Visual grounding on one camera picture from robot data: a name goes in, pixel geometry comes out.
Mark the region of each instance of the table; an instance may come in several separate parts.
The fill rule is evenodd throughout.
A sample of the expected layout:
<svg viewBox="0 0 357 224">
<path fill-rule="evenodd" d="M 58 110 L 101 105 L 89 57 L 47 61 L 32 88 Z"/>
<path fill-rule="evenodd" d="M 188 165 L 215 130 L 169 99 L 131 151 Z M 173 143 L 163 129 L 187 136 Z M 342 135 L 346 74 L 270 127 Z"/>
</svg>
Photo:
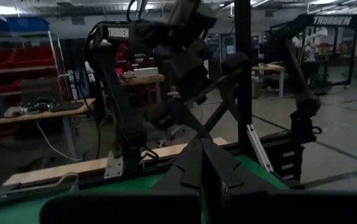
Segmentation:
<svg viewBox="0 0 357 224">
<path fill-rule="evenodd" d="M 86 99 L 87 104 L 92 107 L 96 99 Z M 88 111 L 87 105 L 84 104 L 80 108 L 76 110 L 70 111 L 60 111 L 60 112 L 44 112 L 41 114 L 26 114 L 23 116 L 15 117 L 15 118 L 0 118 L 0 124 L 6 123 L 13 123 L 13 122 L 20 122 L 20 121 L 33 121 L 38 119 L 45 119 L 45 118 L 55 118 L 55 117 L 62 117 L 65 139 L 67 141 L 68 150 L 70 152 L 70 156 L 73 158 L 79 158 L 78 151 L 75 147 L 75 140 L 74 140 L 74 130 L 72 128 L 72 116 L 76 114 L 85 113 Z"/>
<path fill-rule="evenodd" d="M 283 98 L 284 96 L 284 82 L 285 82 L 285 67 L 274 64 L 260 65 L 252 67 L 253 71 L 270 71 L 270 72 L 279 72 L 279 94 L 276 98 Z"/>
<path fill-rule="evenodd" d="M 225 142 L 224 139 L 218 138 L 214 139 L 218 141 L 218 144 Z M 158 153 L 164 152 L 165 155 L 171 153 L 178 153 L 185 146 L 170 146 L 165 149 L 154 149 Z M 261 177 L 265 181 L 268 181 L 272 185 L 275 185 L 278 189 L 287 189 L 287 186 L 283 184 L 273 175 L 269 174 L 264 168 L 259 164 L 252 161 L 250 158 L 245 155 L 240 155 L 236 157 L 242 162 L 242 166 L 245 166 L 248 170 Z M 104 184 L 92 187 L 86 190 L 82 190 L 84 193 L 106 193 L 106 192 L 122 192 L 122 191 L 138 191 L 138 190 L 147 190 L 150 189 L 161 177 L 163 174 L 151 175 L 148 177 L 140 177 L 136 179 L 126 180 L 122 182 L 116 182 L 113 184 Z M 27 200 L 21 202 L 14 202 L 12 204 L 0 207 L 0 224 L 4 223 L 20 223 L 20 224 L 35 224 L 38 223 L 39 211 L 42 206 L 49 200 L 58 197 L 60 194 L 55 195 L 45 195 L 44 197 L 31 197 Z"/>
<path fill-rule="evenodd" d="M 135 77 L 128 80 L 121 80 L 122 86 L 133 86 L 133 85 L 145 85 L 145 84 L 152 84 L 155 83 L 155 90 L 156 90 L 156 102 L 162 102 L 162 95 L 160 91 L 160 83 L 165 81 L 164 75 L 150 75 L 144 77 Z M 148 94 L 149 101 L 151 102 L 151 94 Z"/>
</svg>

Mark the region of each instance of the gray floor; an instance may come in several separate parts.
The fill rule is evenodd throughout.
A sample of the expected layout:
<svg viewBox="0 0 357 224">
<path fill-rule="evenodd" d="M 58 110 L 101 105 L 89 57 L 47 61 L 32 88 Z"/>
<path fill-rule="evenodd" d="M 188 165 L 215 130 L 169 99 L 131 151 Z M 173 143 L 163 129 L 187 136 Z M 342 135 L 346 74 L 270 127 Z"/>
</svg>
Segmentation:
<svg viewBox="0 0 357 224">
<path fill-rule="evenodd" d="M 217 92 L 209 94 L 208 101 L 193 109 L 194 115 L 206 122 L 221 101 Z M 357 82 L 347 89 L 342 86 L 333 88 L 327 96 L 321 97 L 323 106 L 316 117 L 314 125 L 323 128 L 318 141 L 306 145 L 302 164 L 302 183 L 311 189 L 357 190 Z M 261 96 L 253 100 L 253 113 L 278 126 L 290 127 L 289 114 L 293 112 L 295 102 L 285 98 L 271 100 Z M 282 129 L 263 122 L 253 120 L 259 136 L 275 133 Z M 186 130 L 179 133 L 173 144 L 188 141 L 194 132 Z M 238 140 L 236 121 L 226 113 L 212 130 L 213 137 L 223 137 L 228 142 Z M 101 156 L 105 157 L 113 143 L 112 127 L 104 125 L 101 129 Z M 78 147 L 86 152 L 86 159 L 94 159 L 97 146 L 97 132 L 92 121 L 80 123 Z M 63 138 L 54 139 L 57 149 L 64 151 Z M 44 141 L 37 141 L 31 146 L 13 149 L 0 148 L 0 184 L 11 174 L 17 172 L 17 167 L 45 154 L 48 147 Z M 63 159 L 56 159 L 52 165 L 63 164 Z"/>
</svg>

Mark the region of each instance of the green table surface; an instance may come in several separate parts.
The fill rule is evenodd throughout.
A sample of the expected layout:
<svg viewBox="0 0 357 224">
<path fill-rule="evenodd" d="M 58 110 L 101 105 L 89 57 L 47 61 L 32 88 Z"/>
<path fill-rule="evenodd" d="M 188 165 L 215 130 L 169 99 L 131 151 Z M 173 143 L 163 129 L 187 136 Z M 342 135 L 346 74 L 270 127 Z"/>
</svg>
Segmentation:
<svg viewBox="0 0 357 224">
<path fill-rule="evenodd" d="M 287 189 L 287 186 L 283 184 L 279 179 L 266 172 L 259 164 L 255 163 L 248 157 L 242 155 L 237 157 L 242 165 L 247 167 L 251 172 L 258 175 L 262 179 L 268 181 L 272 185 L 275 185 L 278 189 Z M 150 189 L 163 174 L 153 175 L 143 178 L 137 178 L 133 180 L 127 180 L 114 184 L 103 185 L 100 187 L 94 187 L 92 189 L 82 190 L 81 192 L 87 193 L 102 193 L 102 192 L 120 192 L 130 190 L 147 190 Z M 27 200 L 5 207 L 0 207 L 0 224 L 5 223 L 20 223 L 20 224 L 37 224 L 39 223 L 39 212 L 42 206 L 53 199 L 54 197 L 45 197 L 35 200 Z"/>
</svg>

